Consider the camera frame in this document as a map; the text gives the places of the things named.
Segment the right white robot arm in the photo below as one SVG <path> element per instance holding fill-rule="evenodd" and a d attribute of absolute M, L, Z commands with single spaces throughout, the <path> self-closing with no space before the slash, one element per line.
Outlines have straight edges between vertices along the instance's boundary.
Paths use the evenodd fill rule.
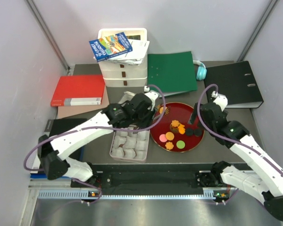
<path fill-rule="evenodd" d="M 211 182 L 216 186 L 231 185 L 255 198 L 275 219 L 283 221 L 283 167 L 276 163 L 238 121 L 228 121 L 227 98 L 215 93 L 210 103 L 195 103 L 190 123 L 207 131 L 216 141 L 238 155 L 256 173 L 238 170 L 225 161 L 211 169 Z"/>

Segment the silver tin lid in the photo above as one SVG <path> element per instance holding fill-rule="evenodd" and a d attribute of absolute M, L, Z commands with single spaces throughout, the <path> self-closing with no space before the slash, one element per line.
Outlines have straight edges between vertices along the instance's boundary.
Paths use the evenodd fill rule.
<path fill-rule="evenodd" d="M 120 100 L 118 101 L 119 104 L 123 104 L 126 101 L 130 101 L 136 94 L 130 91 L 125 91 L 121 96 Z"/>

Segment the orange round waffle cookie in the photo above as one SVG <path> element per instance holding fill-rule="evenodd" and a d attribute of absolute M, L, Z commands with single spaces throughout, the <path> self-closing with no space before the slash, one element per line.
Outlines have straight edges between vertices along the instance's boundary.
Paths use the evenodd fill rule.
<path fill-rule="evenodd" d="M 168 114 L 169 113 L 169 109 L 167 107 L 164 107 L 164 106 L 161 106 L 159 109 L 158 109 L 158 113 L 159 114 L 162 114 L 164 112 L 164 114 Z"/>

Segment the metal tongs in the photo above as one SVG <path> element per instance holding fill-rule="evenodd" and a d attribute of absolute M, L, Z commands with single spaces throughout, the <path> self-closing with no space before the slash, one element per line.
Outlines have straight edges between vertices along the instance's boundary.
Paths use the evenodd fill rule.
<path fill-rule="evenodd" d="M 143 121 L 138 122 L 133 129 L 144 129 L 151 126 L 158 120 L 164 110 L 163 105 L 158 105 L 154 108 L 153 112 L 147 116 Z"/>

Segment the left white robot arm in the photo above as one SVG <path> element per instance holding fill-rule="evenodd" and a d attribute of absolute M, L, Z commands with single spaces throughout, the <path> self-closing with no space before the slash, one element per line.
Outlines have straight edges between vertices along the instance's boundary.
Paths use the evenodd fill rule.
<path fill-rule="evenodd" d="M 91 119 L 70 129 L 52 136 L 45 151 L 39 151 L 38 157 L 48 180 L 60 177 L 75 178 L 86 186 L 94 186 L 98 176 L 92 164 L 71 158 L 71 154 L 89 142 L 136 125 L 144 129 L 152 124 L 156 113 L 154 106 L 159 94 L 155 91 L 138 93 L 131 100 L 123 103 L 109 104 Z"/>

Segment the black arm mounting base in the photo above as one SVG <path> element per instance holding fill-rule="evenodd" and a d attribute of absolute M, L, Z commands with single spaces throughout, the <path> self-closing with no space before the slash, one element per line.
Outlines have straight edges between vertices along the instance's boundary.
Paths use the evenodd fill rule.
<path fill-rule="evenodd" d="M 113 194 L 195 194 L 202 191 L 195 174 L 213 163 L 95 164 L 100 187 Z"/>

